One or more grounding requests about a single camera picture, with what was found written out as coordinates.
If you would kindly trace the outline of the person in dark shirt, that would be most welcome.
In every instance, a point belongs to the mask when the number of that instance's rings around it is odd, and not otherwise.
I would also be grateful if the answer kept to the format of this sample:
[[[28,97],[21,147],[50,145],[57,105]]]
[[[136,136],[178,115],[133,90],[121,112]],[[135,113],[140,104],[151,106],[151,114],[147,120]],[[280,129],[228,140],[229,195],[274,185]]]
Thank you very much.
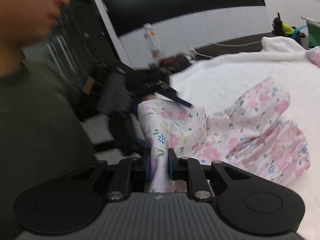
[[[89,117],[82,89],[22,49],[45,39],[69,0],[1,0],[1,239],[21,232],[17,196],[95,163],[81,126]]]

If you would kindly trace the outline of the pink floral garment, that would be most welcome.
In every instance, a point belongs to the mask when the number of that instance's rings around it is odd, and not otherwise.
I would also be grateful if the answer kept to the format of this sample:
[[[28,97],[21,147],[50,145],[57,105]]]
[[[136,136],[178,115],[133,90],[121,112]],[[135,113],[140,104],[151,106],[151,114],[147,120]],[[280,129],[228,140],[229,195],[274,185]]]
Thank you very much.
[[[169,177],[170,148],[203,165],[220,160],[277,184],[291,184],[310,167],[310,159],[305,135],[282,117],[289,105],[288,91],[270,77],[212,115],[168,100],[143,101],[138,119],[151,148],[147,190],[184,190]]]

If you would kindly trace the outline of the white fluffy blanket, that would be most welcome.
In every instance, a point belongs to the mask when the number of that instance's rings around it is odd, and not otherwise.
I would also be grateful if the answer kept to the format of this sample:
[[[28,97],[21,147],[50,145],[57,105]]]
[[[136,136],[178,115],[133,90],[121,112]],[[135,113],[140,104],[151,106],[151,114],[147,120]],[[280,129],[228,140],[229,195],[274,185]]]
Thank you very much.
[[[174,75],[172,84],[184,100],[204,108],[208,115],[231,107],[245,91],[268,77],[288,91],[290,105],[282,117],[305,135],[310,167],[287,186],[306,204],[299,233],[319,239],[319,67],[289,38],[265,37],[262,45],[260,52],[200,61]]]

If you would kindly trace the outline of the folded pink cloth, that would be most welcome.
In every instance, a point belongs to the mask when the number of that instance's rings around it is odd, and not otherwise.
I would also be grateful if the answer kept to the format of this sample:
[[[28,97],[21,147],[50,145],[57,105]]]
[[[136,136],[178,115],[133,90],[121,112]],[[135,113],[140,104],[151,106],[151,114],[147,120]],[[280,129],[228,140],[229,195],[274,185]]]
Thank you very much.
[[[311,63],[320,67],[320,46],[307,50],[306,56]]]

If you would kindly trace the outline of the plastic water bottle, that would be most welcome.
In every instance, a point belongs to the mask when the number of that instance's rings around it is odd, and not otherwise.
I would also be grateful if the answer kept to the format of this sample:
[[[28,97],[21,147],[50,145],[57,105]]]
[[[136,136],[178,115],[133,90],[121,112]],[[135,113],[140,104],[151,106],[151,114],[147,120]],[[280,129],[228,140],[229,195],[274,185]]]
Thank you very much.
[[[163,58],[163,49],[158,36],[149,23],[144,24],[143,28],[144,38],[147,42],[151,56],[155,62],[159,62]]]

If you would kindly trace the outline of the yellow green black item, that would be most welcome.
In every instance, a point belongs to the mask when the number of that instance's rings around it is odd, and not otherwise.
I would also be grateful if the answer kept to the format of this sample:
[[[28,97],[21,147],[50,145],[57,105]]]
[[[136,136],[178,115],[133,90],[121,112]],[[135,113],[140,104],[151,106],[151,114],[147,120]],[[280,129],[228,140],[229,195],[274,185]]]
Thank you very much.
[[[307,25],[301,27],[289,26],[281,20],[280,13],[273,19],[271,33],[274,36],[283,36],[298,40],[300,38],[305,38],[306,35],[301,32],[302,29],[307,27]]]

